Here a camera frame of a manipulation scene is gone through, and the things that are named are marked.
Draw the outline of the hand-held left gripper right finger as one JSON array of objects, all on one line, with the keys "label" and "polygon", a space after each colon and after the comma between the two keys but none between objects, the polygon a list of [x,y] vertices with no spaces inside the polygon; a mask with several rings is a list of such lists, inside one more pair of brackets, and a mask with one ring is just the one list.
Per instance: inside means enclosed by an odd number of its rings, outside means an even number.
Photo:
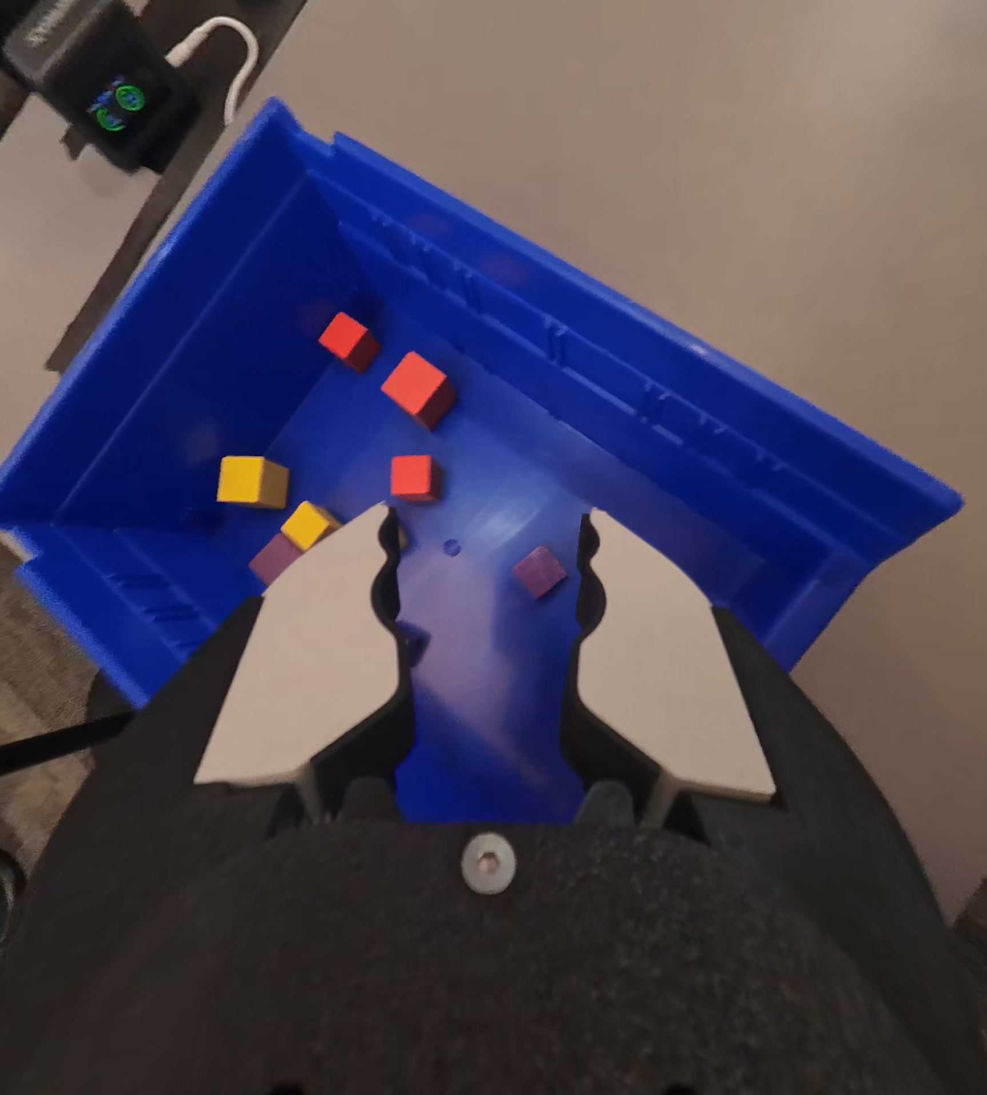
[{"label": "hand-held left gripper right finger", "polygon": [[767,805],[777,786],[713,606],[610,512],[581,518],[578,635],[559,748],[586,798],[662,825],[682,793]]}]

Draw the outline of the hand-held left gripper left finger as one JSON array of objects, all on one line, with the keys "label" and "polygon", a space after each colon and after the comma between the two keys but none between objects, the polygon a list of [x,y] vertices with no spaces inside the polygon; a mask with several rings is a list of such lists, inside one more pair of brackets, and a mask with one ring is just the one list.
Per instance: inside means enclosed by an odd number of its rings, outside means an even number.
[{"label": "hand-held left gripper left finger", "polygon": [[260,599],[197,785],[291,785],[317,818],[351,784],[395,775],[417,739],[398,568],[402,526],[385,502],[292,563]]}]

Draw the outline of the blue plastic bin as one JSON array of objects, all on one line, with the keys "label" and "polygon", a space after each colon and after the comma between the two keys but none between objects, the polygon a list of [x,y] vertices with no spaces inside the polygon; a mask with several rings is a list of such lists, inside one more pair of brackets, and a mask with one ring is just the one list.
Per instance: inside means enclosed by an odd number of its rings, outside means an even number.
[{"label": "blue plastic bin", "polygon": [[[318,337],[372,330],[366,374]],[[408,351],[458,393],[427,431],[381,392]],[[225,456],[290,470],[288,505],[215,500]],[[792,669],[867,575],[965,500],[923,469],[471,206],[271,99],[0,466],[19,578],[141,707],[260,593],[248,563],[301,502],[349,521],[391,459],[443,497],[397,505],[418,822],[559,822],[579,523],[610,512]],[[550,548],[535,601],[512,567]]]}]

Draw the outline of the red wooden cube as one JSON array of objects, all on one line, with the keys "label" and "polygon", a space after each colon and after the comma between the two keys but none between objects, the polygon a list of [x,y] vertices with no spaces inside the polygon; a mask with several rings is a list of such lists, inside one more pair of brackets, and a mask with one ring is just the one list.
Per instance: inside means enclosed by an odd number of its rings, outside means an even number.
[{"label": "red wooden cube", "polygon": [[408,351],[381,392],[427,431],[434,431],[458,401],[454,382],[418,351]]},{"label": "red wooden cube", "polygon": [[441,500],[443,469],[432,456],[395,456],[391,459],[391,497],[411,504]]},{"label": "red wooden cube", "polygon": [[366,374],[381,351],[381,343],[359,320],[338,311],[318,337],[319,345],[340,364]]}]

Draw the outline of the black tripod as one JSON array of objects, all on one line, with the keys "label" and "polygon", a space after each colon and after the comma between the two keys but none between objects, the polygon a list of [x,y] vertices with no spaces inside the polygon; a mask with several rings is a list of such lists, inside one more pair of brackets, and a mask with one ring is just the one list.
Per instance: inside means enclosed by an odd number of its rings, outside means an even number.
[{"label": "black tripod", "polygon": [[120,712],[0,745],[0,779],[106,744],[124,731],[133,719],[135,712]]}]

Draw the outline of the black battery charger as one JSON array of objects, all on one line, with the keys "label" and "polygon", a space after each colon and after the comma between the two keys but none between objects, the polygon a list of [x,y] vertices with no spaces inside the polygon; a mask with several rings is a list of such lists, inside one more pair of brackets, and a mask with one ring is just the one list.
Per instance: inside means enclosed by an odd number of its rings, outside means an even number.
[{"label": "black battery charger", "polygon": [[187,80],[120,1],[37,3],[5,60],[113,165],[167,169],[200,114]]}]

